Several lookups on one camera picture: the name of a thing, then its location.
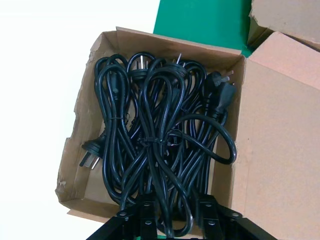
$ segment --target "black cable bundle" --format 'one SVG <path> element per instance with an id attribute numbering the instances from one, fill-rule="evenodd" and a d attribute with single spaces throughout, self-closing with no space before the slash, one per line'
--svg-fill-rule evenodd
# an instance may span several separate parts
<path id="1" fill-rule="evenodd" d="M 168 237 L 191 230 L 189 202 L 207 193 L 211 158 L 229 165 L 237 155 L 223 127 L 236 88 L 218 72 L 207 75 L 196 61 L 179 60 L 168 63 L 140 52 L 129 61 L 119 54 L 97 61 L 94 90 L 105 130 L 82 146 L 87 154 L 80 164 L 91 155 L 102 158 L 105 187 L 121 210 L 134 205 L 137 196 L 155 192 L 161 210 L 157 227 Z M 128 130 L 131 106 L 135 117 Z M 213 153 L 218 135 L 227 143 L 228 159 Z M 186 224 L 173 230 L 172 219 Z"/>

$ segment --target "open cardboard box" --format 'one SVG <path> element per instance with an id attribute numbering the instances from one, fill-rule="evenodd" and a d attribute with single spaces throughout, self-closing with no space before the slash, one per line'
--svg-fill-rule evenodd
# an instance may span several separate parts
<path id="1" fill-rule="evenodd" d="M 319 16 L 319 0 L 252 0 L 248 44 L 256 49 L 278 31 L 320 51 Z"/>
<path id="2" fill-rule="evenodd" d="M 238 157 L 233 165 L 214 165 L 209 193 L 276 238 L 320 239 L 320 53 L 279 32 L 248 59 L 237 50 L 130 29 L 103 32 L 91 48 L 58 172 L 55 191 L 69 213 L 106 222 L 119 210 L 105 189 L 101 162 L 94 170 L 79 167 L 81 145 L 99 135 L 103 121 L 93 84 L 96 61 L 140 51 L 167 59 L 182 53 L 208 72 L 234 71 L 237 93 L 225 127 Z M 223 142 L 216 150 L 228 154 Z"/>

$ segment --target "coiled cable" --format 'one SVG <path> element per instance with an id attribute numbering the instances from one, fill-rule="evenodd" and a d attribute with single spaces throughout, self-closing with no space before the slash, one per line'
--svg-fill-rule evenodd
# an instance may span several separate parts
<path id="1" fill-rule="evenodd" d="M 156 194 L 157 227 L 170 238 L 191 230 L 190 201 L 193 192 L 207 194 L 211 158 L 229 165 L 237 157 L 224 128 L 235 87 L 218 72 L 207 75 L 202 64 L 180 57 L 174 63 L 139 52 L 128 61 L 120 54 L 99 59 L 94 91 L 105 129 L 99 141 L 83 145 L 102 158 L 104 185 L 121 210 L 140 195 Z M 130 123 L 129 108 L 135 113 Z M 218 136 L 229 158 L 213 152 Z M 185 226 L 173 229 L 173 219 L 184 220 Z"/>

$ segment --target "white wall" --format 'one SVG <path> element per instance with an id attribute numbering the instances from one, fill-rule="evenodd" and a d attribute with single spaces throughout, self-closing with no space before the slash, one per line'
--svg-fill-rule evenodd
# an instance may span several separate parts
<path id="1" fill-rule="evenodd" d="M 152 33 L 160 0 L 0 0 L 0 239 L 81 240 L 102 224 L 55 194 L 90 47 L 115 26 Z"/>

